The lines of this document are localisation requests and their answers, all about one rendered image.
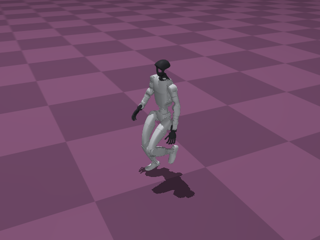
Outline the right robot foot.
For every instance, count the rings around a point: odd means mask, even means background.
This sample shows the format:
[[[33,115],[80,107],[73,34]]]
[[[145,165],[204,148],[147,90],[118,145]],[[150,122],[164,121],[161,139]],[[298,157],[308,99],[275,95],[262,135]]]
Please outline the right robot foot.
[[[160,162],[157,161],[156,164],[154,164],[155,162],[152,162],[151,164],[149,164],[148,166],[145,167],[145,170],[146,171],[150,171],[152,169],[154,169],[155,167],[159,166],[160,165]]]

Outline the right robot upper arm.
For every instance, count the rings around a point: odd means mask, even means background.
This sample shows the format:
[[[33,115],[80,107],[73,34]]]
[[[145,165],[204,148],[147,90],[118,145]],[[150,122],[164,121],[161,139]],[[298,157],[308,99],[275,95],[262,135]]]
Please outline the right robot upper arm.
[[[147,94],[149,94],[150,96],[152,96],[154,94],[154,77],[157,76],[157,74],[151,75],[150,76],[150,83],[149,83],[149,88],[146,91]]]

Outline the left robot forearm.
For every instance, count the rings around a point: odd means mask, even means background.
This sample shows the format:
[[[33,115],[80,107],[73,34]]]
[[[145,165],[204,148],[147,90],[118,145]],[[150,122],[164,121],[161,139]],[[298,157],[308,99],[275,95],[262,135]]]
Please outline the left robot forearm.
[[[172,121],[171,121],[172,130],[174,130],[174,131],[177,130],[180,113],[181,113],[180,107],[178,105],[176,105],[174,107],[174,112],[172,113],[173,117],[172,117]]]

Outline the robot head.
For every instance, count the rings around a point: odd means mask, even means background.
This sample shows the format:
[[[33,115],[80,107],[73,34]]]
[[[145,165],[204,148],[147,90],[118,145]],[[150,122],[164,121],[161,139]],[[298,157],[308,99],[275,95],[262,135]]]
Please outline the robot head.
[[[165,69],[168,69],[171,66],[167,60],[165,59],[159,60],[154,65],[156,66],[156,73],[159,76],[158,79],[160,81],[165,81],[166,79],[170,80],[170,78],[164,72]],[[159,69],[161,70],[161,72],[159,72]],[[166,78],[166,79],[163,79],[163,78]]]

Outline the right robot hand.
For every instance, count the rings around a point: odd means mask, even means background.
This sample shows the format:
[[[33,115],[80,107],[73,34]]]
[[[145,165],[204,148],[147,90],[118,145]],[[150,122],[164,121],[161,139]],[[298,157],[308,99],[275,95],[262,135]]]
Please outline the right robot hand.
[[[139,113],[139,111],[141,111],[143,106],[140,104],[137,109],[134,111],[133,115],[131,116],[132,120],[135,121],[136,119],[136,115]],[[136,119],[137,120],[137,119]]]

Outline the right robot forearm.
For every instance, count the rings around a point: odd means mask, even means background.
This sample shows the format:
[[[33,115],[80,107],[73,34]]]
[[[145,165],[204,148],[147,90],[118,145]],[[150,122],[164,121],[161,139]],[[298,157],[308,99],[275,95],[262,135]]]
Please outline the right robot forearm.
[[[147,90],[148,90],[148,89],[147,89]],[[147,90],[146,90],[146,92],[147,92]],[[139,105],[142,105],[142,108],[141,108],[141,109],[144,109],[144,108],[145,108],[145,105],[147,104],[147,102],[148,102],[148,100],[150,99],[150,97],[151,97],[151,96],[150,96],[149,94],[145,93],[145,95],[144,95],[141,103],[139,104]],[[138,106],[139,106],[139,105],[138,105]]]

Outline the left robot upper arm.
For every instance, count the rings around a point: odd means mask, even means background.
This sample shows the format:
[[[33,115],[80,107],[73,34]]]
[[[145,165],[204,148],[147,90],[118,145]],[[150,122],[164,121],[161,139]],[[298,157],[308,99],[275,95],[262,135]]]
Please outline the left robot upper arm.
[[[174,102],[174,105],[172,106],[172,110],[174,111],[175,106],[179,106],[181,109],[179,97],[178,97],[178,88],[175,84],[173,83],[168,83],[167,84],[167,91],[171,96],[172,101]]]

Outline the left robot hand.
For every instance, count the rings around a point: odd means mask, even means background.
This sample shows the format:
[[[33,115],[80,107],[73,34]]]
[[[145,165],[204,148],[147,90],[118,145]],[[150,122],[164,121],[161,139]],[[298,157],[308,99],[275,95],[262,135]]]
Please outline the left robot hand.
[[[176,142],[176,131],[177,131],[177,129],[176,130],[172,130],[173,129],[173,125],[171,125],[171,128],[170,128],[170,133],[169,133],[169,135],[165,138],[165,140],[167,139],[167,138],[169,138],[168,139],[168,141],[166,142],[166,143],[168,143],[168,144],[174,144],[175,142]],[[170,142],[169,142],[170,141]]]

